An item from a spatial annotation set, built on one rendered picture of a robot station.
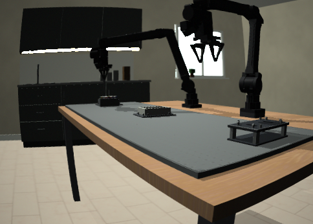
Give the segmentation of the white grid rack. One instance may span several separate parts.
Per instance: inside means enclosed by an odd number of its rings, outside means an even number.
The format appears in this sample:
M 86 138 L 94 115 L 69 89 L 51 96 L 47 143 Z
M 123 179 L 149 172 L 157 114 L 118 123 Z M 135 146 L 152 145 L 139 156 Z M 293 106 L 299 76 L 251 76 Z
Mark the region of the white grid rack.
M 171 114 L 171 108 L 166 106 L 153 106 L 153 107 L 138 107 L 140 115 L 144 113 L 144 116 L 149 115 L 167 115 L 168 112 Z

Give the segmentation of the grey curved work surface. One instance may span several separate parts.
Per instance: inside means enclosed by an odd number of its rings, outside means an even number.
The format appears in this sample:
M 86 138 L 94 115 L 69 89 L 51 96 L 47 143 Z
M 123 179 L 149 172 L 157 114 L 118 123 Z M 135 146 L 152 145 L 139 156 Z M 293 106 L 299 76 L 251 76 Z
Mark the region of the grey curved work surface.
M 251 146 L 227 140 L 228 124 L 249 120 L 207 113 L 195 115 L 198 112 L 175 108 L 171 108 L 174 116 L 142 118 L 133 115 L 138 107 L 156 105 L 120 103 L 123 105 L 102 108 L 122 117 L 74 104 L 65 107 L 140 152 L 196 179 L 233 170 L 313 140 L 312 129 L 287 126 L 288 137 Z

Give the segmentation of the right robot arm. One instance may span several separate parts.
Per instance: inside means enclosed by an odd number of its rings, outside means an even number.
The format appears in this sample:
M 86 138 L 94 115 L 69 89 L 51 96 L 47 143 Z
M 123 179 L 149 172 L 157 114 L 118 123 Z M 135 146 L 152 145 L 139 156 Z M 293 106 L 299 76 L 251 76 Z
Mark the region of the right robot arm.
M 160 28 L 156 30 L 149 30 L 145 32 L 126 34 L 122 36 L 102 38 L 99 41 L 100 47 L 91 49 L 90 57 L 94 58 L 94 64 L 96 67 L 99 67 L 101 65 L 108 65 L 108 50 L 106 50 L 105 48 L 108 49 L 108 47 L 110 47 L 111 45 L 118 45 L 118 44 L 123 44 L 123 43 L 142 41 L 142 40 L 147 40 L 147 39 L 155 39 L 155 38 L 161 39 L 167 36 L 166 38 L 168 40 L 169 46 L 171 47 L 171 51 L 173 53 L 175 63 L 177 64 L 180 78 L 183 81 L 181 90 L 187 92 L 188 94 L 186 95 L 185 104 L 182 104 L 182 106 L 202 107 L 202 104 L 197 104 L 198 98 L 194 90 L 195 84 L 193 85 L 193 82 L 191 82 L 191 80 L 189 79 L 190 75 L 188 75 L 189 74 L 188 69 L 186 67 L 184 58 L 180 51 L 180 47 L 178 45 L 177 39 L 174 35 L 175 34 L 174 34 L 173 29 Z M 105 47 L 105 48 L 101 48 L 101 47 Z M 104 58 L 100 58 L 100 57 L 104 57 Z

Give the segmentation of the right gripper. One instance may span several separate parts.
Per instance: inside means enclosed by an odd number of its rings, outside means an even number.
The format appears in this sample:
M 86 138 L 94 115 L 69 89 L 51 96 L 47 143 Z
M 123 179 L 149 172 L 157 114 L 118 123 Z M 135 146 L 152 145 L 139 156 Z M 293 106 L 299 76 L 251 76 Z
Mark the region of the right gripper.
M 96 67 L 96 69 L 99 69 L 99 72 L 102 75 L 102 78 L 104 78 L 104 80 L 105 80 L 107 73 L 109 72 L 109 68 L 112 68 L 112 66 L 113 65 L 101 65 L 99 67 Z

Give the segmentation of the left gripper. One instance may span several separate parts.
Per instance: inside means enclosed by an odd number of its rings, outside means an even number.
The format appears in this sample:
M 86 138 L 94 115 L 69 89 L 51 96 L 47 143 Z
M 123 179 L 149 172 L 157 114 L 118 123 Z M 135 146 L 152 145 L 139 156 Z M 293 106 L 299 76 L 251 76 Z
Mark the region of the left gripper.
M 192 51 L 194 52 L 199 63 L 202 63 L 206 45 L 209 45 L 213 61 L 217 62 L 217 60 L 219 59 L 219 55 L 221 53 L 222 48 L 224 47 L 224 43 L 221 43 L 221 41 L 218 41 L 218 40 L 221 40 L 220 36 L 214 36 L 214 35 L 212 36 L 212 35 L 213 35 L 213 24 L 211 24 L 211 35 L 193 37 L 193 41 L 200 40 L 200 43 L 190 44 L 190 47 Z M 216 56 L 214 53 L 214 46 L 219 47 Z M 196 48 L 201 49 L 200 58 L 199 58 Z

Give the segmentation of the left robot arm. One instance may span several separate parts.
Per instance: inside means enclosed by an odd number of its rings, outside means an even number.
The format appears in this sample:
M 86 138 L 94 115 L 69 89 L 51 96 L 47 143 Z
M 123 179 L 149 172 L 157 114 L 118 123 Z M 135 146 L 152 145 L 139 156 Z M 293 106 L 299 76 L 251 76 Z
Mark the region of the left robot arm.
M 259 102 L 259 95 L 263 87 L 262 74 L 258 71 L 259 44 L 261 26 L 264 24 L 259 8 L 255 5 L 250 6 L 230 0 L 193 0 L 192 4 L 184 5 L 182 13 L 183 18 L 187 20 L 180 22 L 180 31 L 184 37 L 192 34 L 194 37 L 211 35 L 212 14 L 207 10 L 236 13 L 249 21 L 248 61 L 245 73 L 242 73 L 239 80 L 240 91 L 248 95 L 246 95 L 245 107 L 240 108 L 240 111 L 247 113 L 265 112 L 265 109 L 261 108 L 261 102 Z

